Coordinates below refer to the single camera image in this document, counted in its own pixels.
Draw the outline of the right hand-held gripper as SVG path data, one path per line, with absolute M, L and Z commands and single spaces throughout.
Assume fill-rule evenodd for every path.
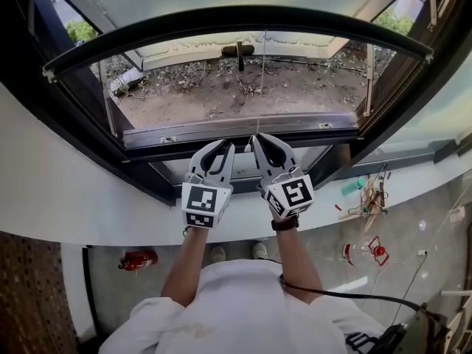
M 259 190 L 269 208 L 280 219 L 306 211 L 314 202 L 310 176 L 296 163 L 294 150 L 275 136 L 258 133 L 251 148 L 261 173 Z

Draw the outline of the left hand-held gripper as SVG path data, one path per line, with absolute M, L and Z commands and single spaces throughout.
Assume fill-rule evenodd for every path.
M 225 147 L 218 169 L 209 172 L 225 144 L 225 139 L 211 142 L 191 158 L 181 188 L 181 211 L 187 226 L 214 229 L 229 205 L 234 189 L 231 177 L 235 146 L 232 143 Z

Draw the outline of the person's right forearm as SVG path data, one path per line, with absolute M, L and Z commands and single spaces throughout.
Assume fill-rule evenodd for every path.
M 276 215 L 273 219 L 282 220 Z M 309 258 L 297 229 L 286 232 L 276 232 L 277 245 L 280 253 L 284 289 L 296 299 L 311 304 L 320 294 L 306 289 L 322 290 L 319 274 Z

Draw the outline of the person's left forearm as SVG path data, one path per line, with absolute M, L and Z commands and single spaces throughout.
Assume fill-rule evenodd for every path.
M 183 307 L 192 303 L 198 289 L 208 234 L 208 229 L 188 228 L 164 282 L 161 297 L 170 298 Z

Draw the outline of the black wristwatch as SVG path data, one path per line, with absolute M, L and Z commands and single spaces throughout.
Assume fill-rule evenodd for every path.
M 286 232 L 291 229 L 297 229 L 299 227 L 299 216 L 294 215 L 282 220 L 273 219 L 271 221 L 271 228 L 275 232 Z

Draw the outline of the teal cylindrical bottle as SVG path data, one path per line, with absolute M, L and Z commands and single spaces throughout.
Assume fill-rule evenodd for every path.
M 351 181 L 349 184 L 344 185 L 341 188 L 341 194 L 343 196 L 362 190 L 366 186 L 366 181 L 363 178 L 357 178 L 355 181 Z

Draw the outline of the red fire extinguisher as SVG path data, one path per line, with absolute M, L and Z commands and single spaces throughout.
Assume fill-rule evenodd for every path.
M 138 271 L 157 264 L 158 255 L 154 250 L 124 251 L 118 263 L 118 269 Z

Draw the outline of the white debris piece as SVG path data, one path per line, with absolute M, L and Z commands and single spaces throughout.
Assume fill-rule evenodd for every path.
M 118 97 L 121 94 L 127 94 L 130 89 L 137 86 L 144 79 L 144 75 L 136 70 L 129 69 L 123 74 L 116 76 L 110 82 L 110 92 Z

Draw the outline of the clear plastic jug red cap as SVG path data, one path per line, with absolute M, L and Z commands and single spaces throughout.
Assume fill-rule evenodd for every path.
M 341 259 L 356 268 L 383 268 L 389 262 L 389 253 L 379 236 L 362 237 L 341 247 Z

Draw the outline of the person's white shirt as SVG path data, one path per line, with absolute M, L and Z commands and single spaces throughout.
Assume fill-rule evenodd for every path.
M 350 354 L 346 338 L 384 328 L 350 299 L 306 304 L 281 287 L 279 264 L 233 260 L 201 271 L 193 302 L 141 301 L 99 354 Z

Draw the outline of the black floor strip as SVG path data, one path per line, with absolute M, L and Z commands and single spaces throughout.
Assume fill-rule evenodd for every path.
M 102 329 L 100 326 L 100 321 L 98 319 L 97 310 L 94 302 L 93 287 L 91 284 L 91 275 L 90 275 L 90 265 L 89 265 L 89 246 L 82 248 L 82 260 L 83 260 L 83 273 L 86 286 L 86 293 L 88 298 L 88 304 L 91 311 L 92 321 L 94 323 L 94 328 L 97 336 L 102 335 Z

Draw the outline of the grey equipment box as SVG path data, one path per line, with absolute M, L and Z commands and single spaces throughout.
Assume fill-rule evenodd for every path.
M 450 330 L 446 319 L 439 313 L 420 306 L 408 326 L 388 327 L 379 337 L 366 333 L 352 333 L 346 337 L 351 354 L 444 354 Z

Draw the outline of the white chair frame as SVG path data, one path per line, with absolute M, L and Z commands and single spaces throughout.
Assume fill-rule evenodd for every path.
M 440 296 L 461 297 L 465 300 L 447 325 L 449 333 L 444 346 L 444 354 L 465 354 L 472 344 L 472 290 L 441 291 Z

